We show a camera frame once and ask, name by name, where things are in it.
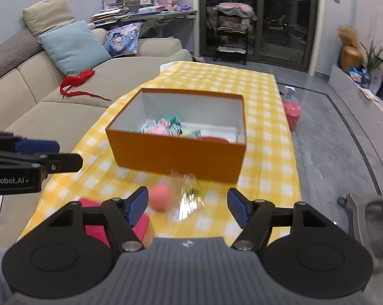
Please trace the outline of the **pink ball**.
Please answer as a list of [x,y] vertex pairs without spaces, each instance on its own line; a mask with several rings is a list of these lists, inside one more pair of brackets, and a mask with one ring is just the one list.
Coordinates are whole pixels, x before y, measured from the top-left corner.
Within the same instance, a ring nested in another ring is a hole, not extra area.
[[172,171],[168,180],[149,189],[149,208],[164,213],[170,222],[183,222],[204,211],[205,202],[197,178]]

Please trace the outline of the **teal plush toy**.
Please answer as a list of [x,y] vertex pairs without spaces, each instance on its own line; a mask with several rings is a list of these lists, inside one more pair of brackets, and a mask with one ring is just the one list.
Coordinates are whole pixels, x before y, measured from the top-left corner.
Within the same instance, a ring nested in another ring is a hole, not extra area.
[[179,136],[182,134],[181,121],[177,116],[168,116],[158,120],[147,119],[139,132],[161,136]]

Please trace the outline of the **teal plush with red tail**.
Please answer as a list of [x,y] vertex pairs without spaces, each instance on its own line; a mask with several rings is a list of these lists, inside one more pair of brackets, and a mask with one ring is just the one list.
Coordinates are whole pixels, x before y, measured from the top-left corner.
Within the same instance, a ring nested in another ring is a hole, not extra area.
[[216,131],[213,129],[197,129],[197,128],[186,128],[183,129],[180,137],[188,139],[198,139],[202,141],[216,141],[221,143],[230,143],[228,134],[223,131]]

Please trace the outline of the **beige sofa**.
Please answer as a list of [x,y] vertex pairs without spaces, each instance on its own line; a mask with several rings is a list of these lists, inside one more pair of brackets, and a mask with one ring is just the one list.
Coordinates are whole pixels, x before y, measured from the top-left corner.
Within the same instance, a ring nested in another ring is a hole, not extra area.
[[[25,52],[32,44],[32,34],[23,30],[1,44],[0,49],[8,48],[8,57],[13,52]],[[42,50],[0,77],[0,131],[29,139],[57,141],[61,152],[72,152],[106,108],[157,77],[160,66],[172,61],[192,61],[180,40],[139,40],[135,56],[112,58],[99,64],[95,75],[82,89],[73,89],[111,99],[105,101],[90,96],[63,97],[60,84],[65,76]],[[42,206],[41,193],[4,196],[0,249],[8,249],[17,242],[37,205]]]

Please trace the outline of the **red ribbon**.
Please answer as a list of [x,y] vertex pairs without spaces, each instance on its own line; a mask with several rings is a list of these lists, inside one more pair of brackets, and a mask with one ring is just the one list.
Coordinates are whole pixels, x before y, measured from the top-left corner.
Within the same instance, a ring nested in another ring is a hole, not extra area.
[[105,98],[104,96],[100,96],[98,94],[82,91],[82,90],[74,90],[74,88],[78,88],[87,82],[91,77],[95,75],[94,69],[89,69],[81,72],[78,76],[66,76],[63,82],[60,84],[59,91],[60,94],[65,97],[74,97],[74,96],[90,96],[93,98],[100,98],[105,101],[110,101],[109,98]]

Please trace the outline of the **orange cardboard box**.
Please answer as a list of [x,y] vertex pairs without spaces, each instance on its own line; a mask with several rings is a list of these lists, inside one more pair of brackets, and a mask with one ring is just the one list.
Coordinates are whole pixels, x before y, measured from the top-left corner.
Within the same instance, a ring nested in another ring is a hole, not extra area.
[[[230,143],[139,132],[145,120],[168,116],[177,116],[182,130],[226,132]],[[235,183],[247,148],[244,98],[215,91],[142,88],[109,123],[106,135],[120,167]]]

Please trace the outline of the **light blue cushion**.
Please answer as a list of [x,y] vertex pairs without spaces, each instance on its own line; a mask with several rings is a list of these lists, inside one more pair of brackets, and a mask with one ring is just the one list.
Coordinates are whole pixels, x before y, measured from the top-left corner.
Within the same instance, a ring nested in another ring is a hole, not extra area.
[[78,76],[111,56],[85,21],[39,35],[45,52],[65,76]]

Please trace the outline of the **grey chair base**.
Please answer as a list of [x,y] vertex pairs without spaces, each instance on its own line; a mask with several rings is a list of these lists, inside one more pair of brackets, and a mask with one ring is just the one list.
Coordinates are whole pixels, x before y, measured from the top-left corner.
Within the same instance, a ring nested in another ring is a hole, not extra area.
[[345,197],[339,197],[337,204],[349,212],[353,236],[370,253],[374,272],[383,272],[383,257],[377,257],[374,253],[370,226],[373,220],[372,214],[377,214],[379,211],[383,214],[383,196],[349,193]]

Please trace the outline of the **beige cushion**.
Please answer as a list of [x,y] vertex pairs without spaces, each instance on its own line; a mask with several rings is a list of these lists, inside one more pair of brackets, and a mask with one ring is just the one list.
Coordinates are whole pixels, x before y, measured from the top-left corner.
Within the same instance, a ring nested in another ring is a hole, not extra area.
[[34,37],[76,21],[69,0],[42,0],[22,10],[26,27]]

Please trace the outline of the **blue patterned cushion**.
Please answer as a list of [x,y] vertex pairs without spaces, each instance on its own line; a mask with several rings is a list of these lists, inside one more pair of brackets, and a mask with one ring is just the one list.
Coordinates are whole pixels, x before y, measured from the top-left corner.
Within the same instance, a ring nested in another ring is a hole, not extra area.
[[106,33],[104,47],[111,57],[133,56],[137,54],[142,22],[114,28]]

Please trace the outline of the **white tv cabinet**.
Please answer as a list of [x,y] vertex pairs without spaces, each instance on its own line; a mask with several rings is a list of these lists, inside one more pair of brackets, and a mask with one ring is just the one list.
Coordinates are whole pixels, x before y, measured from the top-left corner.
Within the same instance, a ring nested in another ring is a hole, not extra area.
[[353,113],[376,150],[383,152],[383,103],[369,99],[337,65],[332,65],[328,83]]

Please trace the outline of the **cluttered side desk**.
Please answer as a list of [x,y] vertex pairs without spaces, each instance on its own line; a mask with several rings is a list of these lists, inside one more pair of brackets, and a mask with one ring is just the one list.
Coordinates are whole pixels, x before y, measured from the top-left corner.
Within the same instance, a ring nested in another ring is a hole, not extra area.
[[197,11],[184,0],[102,0],[103,9],[91,17],[94,28],[111,29],[141,23],[142,34],[162,31],[171,22],[194,20]]

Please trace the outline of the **gold vase with dried flowers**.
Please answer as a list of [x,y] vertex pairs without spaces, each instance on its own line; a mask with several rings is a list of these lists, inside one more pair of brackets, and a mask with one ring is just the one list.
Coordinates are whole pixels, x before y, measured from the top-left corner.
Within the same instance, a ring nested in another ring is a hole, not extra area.
[[341,68],[345,73],[349,72],[351,67],[359,69],[364,63],[364,57],[358,49],[357,32],[350,25],[339,25],[337,34],[341,40]]

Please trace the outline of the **black shelf rack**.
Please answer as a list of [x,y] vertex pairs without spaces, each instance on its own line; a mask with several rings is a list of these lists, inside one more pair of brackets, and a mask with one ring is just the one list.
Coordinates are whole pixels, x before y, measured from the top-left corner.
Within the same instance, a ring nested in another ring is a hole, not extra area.
[[251,24],[256,22],[253,8],[241,3],[220,3],[216,11],[216,48],[214,60],[230,55],[247,64],[249,33]]

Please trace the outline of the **green potted plant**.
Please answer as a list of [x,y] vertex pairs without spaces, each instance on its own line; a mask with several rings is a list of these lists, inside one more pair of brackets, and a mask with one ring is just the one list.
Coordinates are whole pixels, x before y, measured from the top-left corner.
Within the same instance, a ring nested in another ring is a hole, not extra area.
[[371,41],[369,48],[363,43],[361,46],[367,57],[361,87],[369,89],[373,95],[376,95],[383,80],[383,47],[376,46],[373,41]]

